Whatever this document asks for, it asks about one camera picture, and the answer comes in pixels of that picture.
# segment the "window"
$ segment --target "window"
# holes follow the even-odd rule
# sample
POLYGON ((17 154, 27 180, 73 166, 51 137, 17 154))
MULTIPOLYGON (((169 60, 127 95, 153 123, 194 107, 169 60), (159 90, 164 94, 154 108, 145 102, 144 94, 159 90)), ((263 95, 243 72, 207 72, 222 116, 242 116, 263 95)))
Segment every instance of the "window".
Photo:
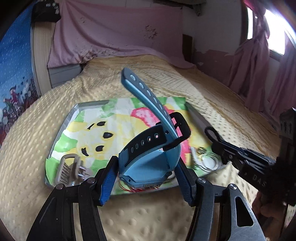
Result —
MULTIPOLYGON (((253 21, 257 19, 257 16, 253 15, 251 9, 247 8, 248 11, 248 36, 247 39, 251 39, 253 37, 253 21)), ((266 10, 265 18, 267 20, 270 36, 267 40, 268 46, 270 50, 275 51, 276 53, 272 53, 271 55, 283 55, 285 53, 285 33, 284 27, 282 25, 282 20, 280 17, 276 16, 269 10, 266 10)))

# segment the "yellow blanket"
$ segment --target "yellow blanket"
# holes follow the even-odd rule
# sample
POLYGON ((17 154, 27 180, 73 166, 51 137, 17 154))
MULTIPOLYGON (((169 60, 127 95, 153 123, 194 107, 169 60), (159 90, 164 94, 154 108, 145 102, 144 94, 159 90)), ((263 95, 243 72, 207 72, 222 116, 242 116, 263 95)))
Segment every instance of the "yellow blanket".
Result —
MULTIPOLYGON (((0 150, 0 218, 16 241, 25 240, 51 190, 44 184, 44 160, 65 117, 76 103, 129 98, 121 85, 132 69, 156 96, 183 96, 237 146, 276 157, 279 138, 266 120, 244 108, 223 85, 197 69, 175 69, 154 56, 93 59, 72 81, 35 102, 14 124, 0 150)), ((249 202, 256 190, 228 166, 208 176, 213 184, 236 183, 249 202)), ((81 240, 77 207, 75 225, 81 240)), ((146 195, 114 196, 100 208, 108 240, 184 240, 193 209, 178 188, 146 195)))

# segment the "blue mural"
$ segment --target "blue mural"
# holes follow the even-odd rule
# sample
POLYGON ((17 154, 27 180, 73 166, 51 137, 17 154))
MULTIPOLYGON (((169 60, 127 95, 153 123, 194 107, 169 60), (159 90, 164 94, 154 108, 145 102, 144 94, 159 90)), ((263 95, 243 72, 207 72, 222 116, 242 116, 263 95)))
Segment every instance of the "blue mural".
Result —
POLYGON ((33 4, 13 22, 0 42, 0 145, 17 118, 38 95, 31 65, 33 4))

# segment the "black bag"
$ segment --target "black bag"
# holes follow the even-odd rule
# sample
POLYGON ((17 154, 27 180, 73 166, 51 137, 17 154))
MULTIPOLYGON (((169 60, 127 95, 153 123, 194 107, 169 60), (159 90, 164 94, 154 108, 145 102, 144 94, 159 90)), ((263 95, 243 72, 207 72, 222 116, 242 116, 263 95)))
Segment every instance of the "black bag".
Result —
POLYGON ((54 0, 44 0, 37 2, 32 10, 32 23, 35 22, 54 22, 61 19, 59 4, 54 0))

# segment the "screw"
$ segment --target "screw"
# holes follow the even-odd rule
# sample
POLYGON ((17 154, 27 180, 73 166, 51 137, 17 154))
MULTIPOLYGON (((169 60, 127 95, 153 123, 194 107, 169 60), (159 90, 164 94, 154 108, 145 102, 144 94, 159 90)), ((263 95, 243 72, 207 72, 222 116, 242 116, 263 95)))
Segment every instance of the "screw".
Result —
POLYGON ((229 184, 229 187, 232 189, 232 190, 236 190, 237 189, 237 185, 231 183, 229 184))
POLYGON ((64 187, 64 185, 61 184, 61 183, 59 183, 58 185, 56 185, 56 189, 57 190, 61 190, 61 189, 63 189, 63 187, 64 187))
POLYGON ((95 181, 96 181, 96 179, 94 179, 93 177, 87 179, 87 182, 90 184, 94 183, 95 181))
POLYGON ((202 178, 202 177, 200 177, 197 181, 198 181, 199 183, 205 183, 205 182, 206 182, 206 180, 205 180, 204 178, 202 178))

